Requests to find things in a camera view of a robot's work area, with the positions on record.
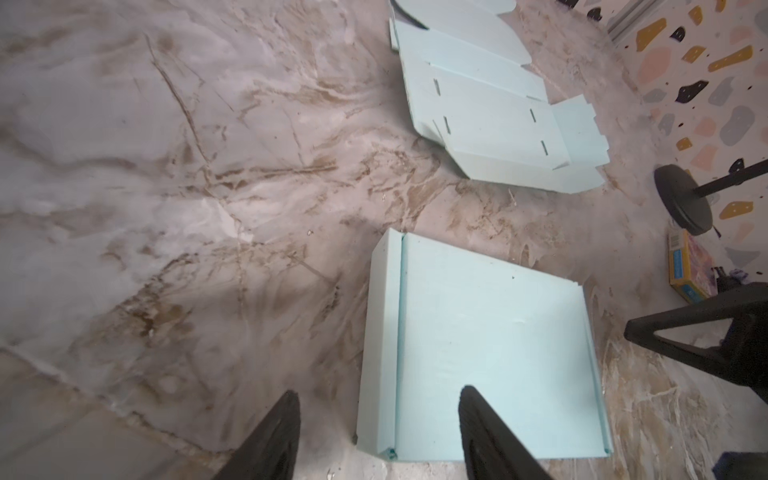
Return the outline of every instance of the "light blue foam board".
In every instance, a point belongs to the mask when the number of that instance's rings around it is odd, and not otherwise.
[[[491,12],[493,15],[511,12],[518,6],[515,0],[472,0],[472,3]]]
[[[385,235],[391,245],[399,233]],[[613,447],[582,288],[575,282],[429,240],[402,237],[397,293],[374,281],[396,261],[372,260],[369,305],[399,301],[396,345],[384,345],[366,320],[358,417],[358,446],[404,462],[463,460],[458,398],[474,385],[536,458],[605,457]],[[394,330],[389,328],[390,335]],[[390,349],[396,363],[396,405],[385,414],[363,394],[391,396],[392,367],[372,368],[369,357]],[[369,376],[387,371],[388,382]],[[394,442],[372,447],[360,422],[391,419]],[[392,451],[382,450],[393,445]]]
[[[402,234],[389,229],[371,255],[357,411],[357,447],[383,458],[395,448],[401,258]]]
[[[531,63],[528,50],[509,25],[469,0],[396,0],[396,3],[430,30],[475,45],[517,65]]]
[[[544,81],[520,65],[483,48],[436,30],[424,30],[390,18],[391,35],[401,38],[409,53],[430,65],[501,88],[521,97],[547,101]]]
[[[578,95],[552,105],[552,112],[574,165],[605,165],[608,142],[594,122],[594,108],[584,95]]]

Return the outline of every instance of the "foam board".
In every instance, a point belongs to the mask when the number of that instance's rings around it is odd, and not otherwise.
[[[515,0],[472,0],[472,3],[491,12],[493,15],[511,12],[518,6]]]
[[[395,32],[395,21],[389,19],[389,47],[392,51],[400,51],[400,46],[397,43],[397,33]]]
[[[550,105],[544,82],[511,53],[517,44],[505,43],[506,35],[517,36],[503,22],[505,33],[497,38],[465,31],[498,27],[494,8],[480,3],[449,0],[436,8],[429,0],[398,2],[428,28],[392,8],[392,45],[400,54],[416,131],[445,147],[474,180],[563,193],[602,185],[594,168],[610,158],[592,106],[583,95]],[[504,45],[492,48],[489,42]],[[511,51],[503,54],[502,47]]]
[[[394,283],[373,279],[381,268],[394,271],[398,260],[382,261],[379,248],[386,243],[388,255],[396,256],[391,245],[398,237],[400,282],[393,294],[386,286]],[[388,232],[374,257],[369,305],[379,312],[382,299],[394,305],[397,297],[397,340],[391,340],[390,326],[384,345],[374,327],[380,315],[369,312],[359,448],[403,462],[463,460],[458,398],[463,386],[474,385],[534,457],[610,455],[600,373],[578,284],[413,233]],[[385,349],[392,365],[381,368],[376,360]],[[381,372],[388,381],[379,378]],[[370,412],[376,402],[363,401],[363,389],[370,394],[371,385],[386,399],[379,402],[384,412]],[[395,390],[394,413],[388,388]],[[379,426],[361,429],[371,419]],[[369,446],[371,432],[384,430],[386,438]]]
[[[466,0],[393,0],[430,30],[441,31],[518,65],[531,63],[520,38],[498,16]]]

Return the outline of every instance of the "black plastic part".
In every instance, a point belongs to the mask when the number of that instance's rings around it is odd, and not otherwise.
[[[728,275],[725,273],[725,269],[721,266],[714,267],[715,273],[717,274],[716,284],[717,284],[717,292],[727,292],[728,290],[733,290],[734,288],[739,288],[741,286],[741,282],[737,278],[733,278],[731,275]]]
[[[288,390],[214,480],[291,480],[300,426],[299,396]]]
[[[740,158],[739,160],[733,162],[730,165],[730,168],[728,169],[728,174],[735,174],[739,170],[744,170],[746,165],[744,165],[744,159]]]
[[[694,193],[699,197],[705,197],[728,187],[741,185],[743,182],[763,174],[768,174],[768,160],[759,161],[747,168],[735,170],[725,177],[712,180],[708,184],[697,187]]]
[[[704,349],[656,335],[729,318],[733,321],[718,347]],[[760,394],[768,387],[768,283],[750,283],[694,305],[630,320],[624,338]]]
[[[725,452],[712,468],[716,480],[765,480],[768,453]]]
[[[675,222],[691,235],[701,235],[712,228],[712,209],[707,199],[697,195],[699,185],[677,165],[664,165],[654,171],[659,197]]]
[[[462,390],[458,422],[468,480],[552,480],[473,386]]]

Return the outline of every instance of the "black metal pole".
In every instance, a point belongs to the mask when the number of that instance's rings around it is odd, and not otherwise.
[[[743,170],[718,178],[717,180],[712,180],[708,184],[700,185],[694,188],[694,193],[699,197],[706,197],[733,185],[741,184],[746,180],[759,177],[762,174],[768,174],[768,160],[759,161]]]

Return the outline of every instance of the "folded foam board edge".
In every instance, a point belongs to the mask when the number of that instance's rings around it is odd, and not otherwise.
[[[389,18],[389,46],[392,51],[400,51],[400,45],[397,42],[397,32],[395,32],[395,21]]]
[[[600,172],[592,166],[545,170],[524,164],[512,166],[508,161],[457,151],[450,145],[445,149],[464,174],[473,180],[541,188],[563,194],[577,194],[600,187],[604,183]]]
[[[390,14],[390,37],[409,46],[410,54],[424,59],[442,70],[473,78],[522,97],[547,101],[547,90],[541,77],[476,45],[437,30],[424,30],[393,18]]]
[[[518,65],[531,63],[520,38],[498,16],[469,0],[393,0],[430,30],[477,45]]]
[[[582,288],[388,230],[373,251],[357,447],[461,461],[458,396],[475,385],[536,458],[610,455]]]
[[[371,255],[357,447],[394,459],[402,233],[389,229]]]

